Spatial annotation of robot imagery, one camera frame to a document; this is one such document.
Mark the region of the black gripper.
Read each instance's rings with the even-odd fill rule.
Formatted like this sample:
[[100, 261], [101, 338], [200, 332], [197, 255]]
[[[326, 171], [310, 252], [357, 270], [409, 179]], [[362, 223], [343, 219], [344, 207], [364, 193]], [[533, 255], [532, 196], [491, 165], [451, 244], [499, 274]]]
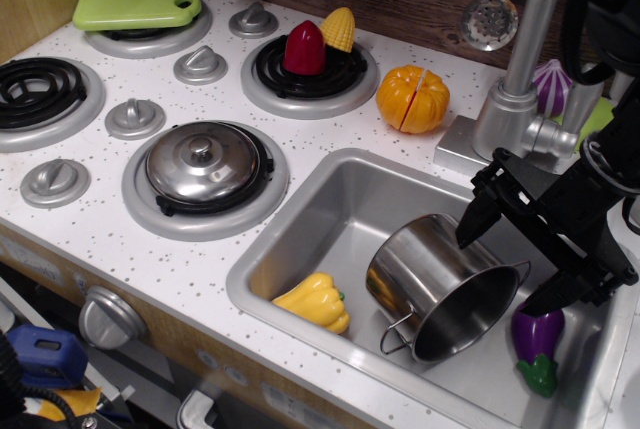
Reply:
[[541, 170], [504, 148], [471, 180], [473, 200], [455, 231], [468, 247], [506, 217], [556, 268], [524, 302], [528, 316], [544, 316], [577, 301], [601, 305], [639, 274], [613, 237], [607, 214], [638, 195], [607, 170], [599, 154], [583, 152], [563, 174]]

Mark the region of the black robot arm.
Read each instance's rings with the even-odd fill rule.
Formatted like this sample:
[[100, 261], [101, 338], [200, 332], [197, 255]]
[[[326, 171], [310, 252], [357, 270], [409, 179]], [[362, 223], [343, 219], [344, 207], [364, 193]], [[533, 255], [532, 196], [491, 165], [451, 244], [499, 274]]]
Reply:
[[[472, 180], [473, 200], [456, 237], [468, 246], [508, 219], [555, 266], [556, 273], [525, 301], [542, 316], [575, 302], [602, 304], [639, 276], [608, 224], [620, 206], [631, 231], [639, 195], [639, 85], [632, 82], [601, 130], [571, 144], [574, 163], [554, 175], [526, 157], [524, 139], [535, 116], [533, 72], [556, 0], [527, 0], [505, 77], [489, 92], [472, 139], [488, 160]], [[560, 32], [562, 66], [579, 89], [615, 73], [639, 75], [639, 0], [566, 0]]]

